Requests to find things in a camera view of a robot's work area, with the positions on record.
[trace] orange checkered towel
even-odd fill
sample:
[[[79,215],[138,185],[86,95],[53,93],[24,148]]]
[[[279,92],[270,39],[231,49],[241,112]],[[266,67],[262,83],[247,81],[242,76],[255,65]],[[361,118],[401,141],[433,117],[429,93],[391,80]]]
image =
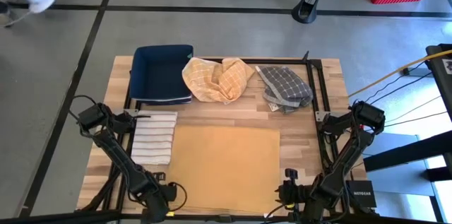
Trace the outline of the orange checkered towel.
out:
[[[240,97],[253,73],[239,58],[226,58],[219,64],[194,57],[182,70],[182,78],[198,100],[227,104]]]

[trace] crumpled towel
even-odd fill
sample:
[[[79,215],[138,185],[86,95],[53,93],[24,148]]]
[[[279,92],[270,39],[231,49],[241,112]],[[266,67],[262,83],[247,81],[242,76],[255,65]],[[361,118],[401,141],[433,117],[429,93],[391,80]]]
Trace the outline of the crumpled towel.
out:
[[[230,103],[245,91],[254,70],[239,58],[226,58],[219,64],[191,58],[182,78],[200,101]]]
[[[256,66],[256,70],[267,85],[263,98],[275,103],[283,113],[294,112],[312,101],[311,88],[291,69]]]

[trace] black pole base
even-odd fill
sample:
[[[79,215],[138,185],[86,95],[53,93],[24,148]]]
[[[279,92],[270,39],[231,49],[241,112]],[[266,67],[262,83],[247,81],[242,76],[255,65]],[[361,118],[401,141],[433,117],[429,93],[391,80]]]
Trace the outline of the black pole base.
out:
[[[314,4],[305,1],[301,0],[291,12],[292,18],[298,23],[312,23],[317,17],[317,1]]]

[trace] yellow cable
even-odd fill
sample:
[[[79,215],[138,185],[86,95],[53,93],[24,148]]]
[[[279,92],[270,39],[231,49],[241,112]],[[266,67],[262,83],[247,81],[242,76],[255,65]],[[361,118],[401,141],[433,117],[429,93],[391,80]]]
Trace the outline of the yellow cable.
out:
[[[382,82],[383,80],[387,79],[388,77],[392,76],[393,74],[398,73],[398,72],[402,71],[403,69],[406,69],[406,68],[409,67],[409,66],[412,66],[412,65],[414,65],[414,64],[416,64],[416,63],[419,63],[419,62],[421,62],[421,61],[425,61],[425,60],[428,60],[428,59],[433,59],[433,58],[441,57],[441,56],[444,56],[444,55],[447,55],[447,54],[452,54],[452,50],[444,51],[444,52],[439,52],[439,53],[437,53],[437,54],[432,54],[432,55],[423,57],[423,58],[421,58],[421,59],[418,59],[418,60],[416,60],[416,61],[410,62],[409,64],[406,64],[406,65],[404,65],[404,66],[398,68],[398,69],[395,70],[394,72],[391,72],[391,73],[389,73],[388,75],[386,75],[386,76],[380,78],[379,80],[377,80],[377,81],[375,81],[375,82],[369,84],[368,86],[364,87],[363,89],[358,90],[358,91],[356,91],[356,92],[354,92],[354,93],[348,95],[348,97],[350,98],[350,97],[352,97],[353,95],[356,95],[356,94],[358,94],[358,93],[361,93],[363,90],[367,90],[368,88],[370,88],[370,87],[372,87],[372,86],[375,86],[377,83]]]

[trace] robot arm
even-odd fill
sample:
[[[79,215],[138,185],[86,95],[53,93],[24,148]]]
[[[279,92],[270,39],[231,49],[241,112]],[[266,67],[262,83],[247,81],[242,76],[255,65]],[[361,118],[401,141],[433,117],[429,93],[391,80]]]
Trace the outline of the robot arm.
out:
[[[95,103],[78,116],[77,119],[81,135],[91,138],[118,167],[126,181],[129,193],[137,203],[145,206],[146,222],[157,223],[165,219],[170,211],[168,201],[174,201],[177,195],[176,184],[161,185],[155,175],[145,170],[127,155],[116,140],[115,133],[129,133],[135,128],[135,118],[127,112],[120,115],[112,113],[110,108],[102,103]],[[101,126],[95,134],[90,129]]]
[[[363,101],[354,104],[350,109],[348,114],[341,117],[325,117],[321,125],[322,133],[339,136],[349,127],[352,128],[352,133],[338,159],[327,170],[317,175],[312,185],[297,186],[296,170],[286,170],[286,177],[291,179],[284,181],[277,191],[283,204],[304,203],[302,214],[297,208],[292,213],[291,219],[295,222],[320,223],[322,221],[323,210],[333,208],[347,189],[345,175],[364,149],[372,143],[374,136],[383,131],[384,111]],[[369,126],[372,132],[363,130],[363,126]]]

